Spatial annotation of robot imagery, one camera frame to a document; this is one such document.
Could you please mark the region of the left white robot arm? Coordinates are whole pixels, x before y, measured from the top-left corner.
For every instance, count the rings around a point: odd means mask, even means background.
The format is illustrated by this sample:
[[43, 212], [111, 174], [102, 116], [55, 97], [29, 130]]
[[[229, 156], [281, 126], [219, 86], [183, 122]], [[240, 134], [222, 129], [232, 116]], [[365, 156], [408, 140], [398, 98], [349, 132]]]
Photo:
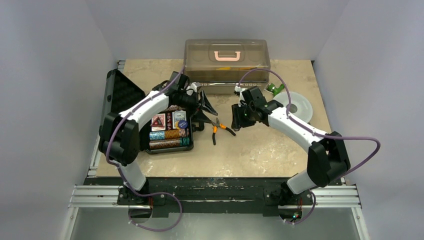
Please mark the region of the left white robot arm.
[[200, 84], [188, 84], [189, 77], [182, 71], [174, 71], [169, 80], [156, 85], [145, 98], [120, 113], [108, 113], [100, 127], [98, 149], [108, 164], [115, 166], [130, 190], [129, 197], [138, 205], [149, 197], [148, 180], [142, 173], [136, 158], [141, 150], [140, 130], [156, 114], [170, 106], [179, 106], [199, 122], [211, 123], [206, 113], [217, 116]]

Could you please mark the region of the blue small blind button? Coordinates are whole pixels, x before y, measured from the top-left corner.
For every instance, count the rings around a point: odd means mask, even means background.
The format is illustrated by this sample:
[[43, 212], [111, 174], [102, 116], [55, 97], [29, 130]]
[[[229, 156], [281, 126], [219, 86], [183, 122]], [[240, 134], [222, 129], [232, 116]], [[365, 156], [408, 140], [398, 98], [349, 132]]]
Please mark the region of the blue small blind button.
[[179, 129], [183, 130], [186, 129], [188, 127], [188, 122], [186, 120], [179, 120]]

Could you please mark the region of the black poker chip case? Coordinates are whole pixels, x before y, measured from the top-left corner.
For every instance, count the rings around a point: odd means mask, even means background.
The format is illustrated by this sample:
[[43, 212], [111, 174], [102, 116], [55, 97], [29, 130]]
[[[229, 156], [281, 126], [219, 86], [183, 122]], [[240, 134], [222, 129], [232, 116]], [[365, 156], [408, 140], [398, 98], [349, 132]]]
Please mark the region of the black poker chip case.
[[102, 153], [110, 150], [112, 159], [141, 151], [189, 151], [193, 132], [210, 122], [205, 113], [216, 113], [200, 85], [181, 72], [174, 71], [148, 94], [121, 72], [114, 71], [114, 76], [113, 94], [107, 97], [110, 111], [100, 125], [98, 145]]

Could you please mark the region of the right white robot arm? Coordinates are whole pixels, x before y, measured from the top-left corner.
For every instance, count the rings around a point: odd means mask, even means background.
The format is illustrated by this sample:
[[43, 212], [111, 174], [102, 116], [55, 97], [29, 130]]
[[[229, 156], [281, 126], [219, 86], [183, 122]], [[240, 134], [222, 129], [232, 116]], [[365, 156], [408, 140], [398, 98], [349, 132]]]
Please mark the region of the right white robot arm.
[[262, 123], [282, 132], [307, 153], [306, 169], [283, 182], [279, 202], [292, 204], [301, 193], [316, 187], [325, 187], [350, 168], [350, 160], [341, 135], [316, 129], [290, 114], [286, 106], [276, 100], [267, 101], [261, 90], [254, 86], [234, 93], [238, 103], [231, 106], [233, 130]]

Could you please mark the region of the blue playing card deck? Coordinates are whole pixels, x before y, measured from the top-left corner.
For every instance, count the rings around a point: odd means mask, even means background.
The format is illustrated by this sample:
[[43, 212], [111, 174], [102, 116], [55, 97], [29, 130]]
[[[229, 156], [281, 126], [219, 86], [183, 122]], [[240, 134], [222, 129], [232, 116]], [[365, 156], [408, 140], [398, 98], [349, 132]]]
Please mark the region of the blue playing card deck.
[[176, 110], [172, 112], [172, 127], [175, 128], [175, 122], [180, 120], [187, 120], [187, 113], [185, 110]]

